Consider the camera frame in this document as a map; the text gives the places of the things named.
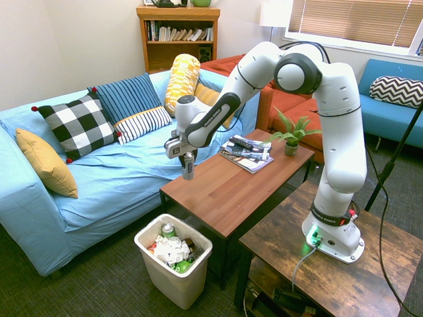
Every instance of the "crumpled paper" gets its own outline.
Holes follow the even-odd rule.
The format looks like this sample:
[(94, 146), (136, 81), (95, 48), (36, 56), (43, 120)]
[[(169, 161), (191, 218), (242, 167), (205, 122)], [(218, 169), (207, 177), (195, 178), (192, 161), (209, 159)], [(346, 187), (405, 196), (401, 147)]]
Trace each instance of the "crumpled paper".
[(157, 246), (154, 249), (154, 255), (168, 265), (179, 263), (188, 259), (190, 249), (185, 241), (181, 241), (177, 236), (165, 238), (157, 236), (155, 240)]

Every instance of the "lamp shade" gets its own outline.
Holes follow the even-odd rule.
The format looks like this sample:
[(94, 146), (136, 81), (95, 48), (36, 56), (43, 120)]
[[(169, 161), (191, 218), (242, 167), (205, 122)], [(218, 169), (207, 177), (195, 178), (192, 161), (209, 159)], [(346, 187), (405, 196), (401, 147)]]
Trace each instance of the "lamp shade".
[(285, 28), (289, 25), (290, 7), (283, 1), (266, 2), (260, 12), (261, 26)]

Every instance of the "green plant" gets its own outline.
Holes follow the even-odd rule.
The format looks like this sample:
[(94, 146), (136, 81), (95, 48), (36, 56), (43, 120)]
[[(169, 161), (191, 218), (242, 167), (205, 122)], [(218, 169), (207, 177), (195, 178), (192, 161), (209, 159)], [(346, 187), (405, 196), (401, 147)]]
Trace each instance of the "green plant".
[(298, 143), (301, 141), (302, 138), (304, 138), (306, 135), (310, 134), (316, 134), (316, 133), (322, 133), (319, 129), (312, 129), (312, 130), (306, 130), (305, 127), (309, 125), (311, 120), (308, 120), (308, 116), (301, 117), (298, 119), (298, 122), (295, 124), (291, 118), (286, 117), (282, 111), (277, 109), (277, 107), (274, 107), (276, 111), (278, 112), (278, 117), (282, 120), (286, 127), (286, 133), (282, 133), (280, 131), (273, 133), (272, 136), (270, 136), (267, 140), (265, 140), (263, 143), (271, 142), (275, 139), (286, 140), (286, 144), (290, 147), (296, 147)]

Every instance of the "wooden bookshelf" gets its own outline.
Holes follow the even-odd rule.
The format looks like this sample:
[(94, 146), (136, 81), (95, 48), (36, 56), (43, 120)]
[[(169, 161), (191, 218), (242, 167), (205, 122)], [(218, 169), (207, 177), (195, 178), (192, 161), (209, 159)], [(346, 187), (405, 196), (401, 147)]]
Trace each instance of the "wooden bookshelf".
[[(172, 67), (174, 58), (187, 53), (199, 58), (200, 48), (210, 48), (210, 59), (217, 59), (217, 20), (220, 9), (213, 7), (179, 7), (157, 8), (140, 5), (137, 16), (141, 29), (145, 71), (156, 73)], [(212, 41), (170, 41), (160, 42), (148, 40), (148, 29), (145, 21), (160, 21), (161, 26), (176, 29), (195, 29), (213, 27)]]

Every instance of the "orange sofa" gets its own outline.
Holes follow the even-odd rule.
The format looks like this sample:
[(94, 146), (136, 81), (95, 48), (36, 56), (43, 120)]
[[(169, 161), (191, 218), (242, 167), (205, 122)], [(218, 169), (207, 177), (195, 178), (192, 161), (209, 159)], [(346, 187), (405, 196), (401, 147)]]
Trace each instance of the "orange sofa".
[[(201, 64), (202, 69), (213, 71), (221, 75), (229, 76), (239, 60), (244, 56), (237, 55)], [(308, 116), (311, 120), (307, 129), (320, 129), (320, 120), (317, 111), (317, 103), (311, 95), (288, 94), (279, 90), (274, 81), (267, 84), (260, 92), (259, 113), (257, 128), (273, 133), (276, 131), (286, 132), (286, 128), (278, 117), (276, 107), (294, 122), (302, 116)], [(323, 143), (321, 134), (306, 135), (300, 144), (315, 152), (314, 160), (323, 163)]]

